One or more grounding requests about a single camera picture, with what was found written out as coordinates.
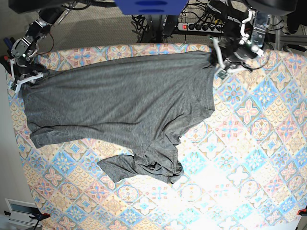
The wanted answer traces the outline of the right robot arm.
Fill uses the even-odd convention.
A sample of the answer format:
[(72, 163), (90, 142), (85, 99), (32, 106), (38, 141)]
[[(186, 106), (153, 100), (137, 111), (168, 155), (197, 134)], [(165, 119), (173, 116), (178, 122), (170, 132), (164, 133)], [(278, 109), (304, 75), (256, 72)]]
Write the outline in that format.
[(78, 1), (73, 1), (40, 10), (39, 18), (29, 24), (22, 38), (16, 41), (13, 38), (5, 40), (9, 48), (9, 56), (2, 57), (1, 64), (13, 77), (10, 89), (16, 94), (19, 93), (23, 84), (34, 84), (37, 79), (48, 74), (48, 69), (35, 62), (36, 56), (40, 54), (39, 42), (50, 35), (51, 27), (55, 23), (59, 24), (70, 11), (85, 10), (90, 7), (89, 4), (86, 4), (84, 7), (77, 8), (78, 3)]

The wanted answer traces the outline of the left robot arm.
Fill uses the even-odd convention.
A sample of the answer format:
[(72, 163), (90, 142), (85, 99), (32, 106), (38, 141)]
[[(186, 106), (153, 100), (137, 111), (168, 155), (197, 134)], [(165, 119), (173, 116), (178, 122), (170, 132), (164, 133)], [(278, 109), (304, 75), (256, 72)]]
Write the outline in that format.
[(271, 17), (285, 16), (296, 10), (296, 0), (244, 0), (247, 15), (240, 22), (237, 34), (231, 29), (224, 30), (227, 42), (225, 48), (219, 46), (219, 39), (211, 37), (214, 51), (211, 64), (216, 67), (215, 75), (221, 79), (232, 73), (252, 68), (248, 62), (265, 56), (263, 48), (265, 35), (270, 26)]

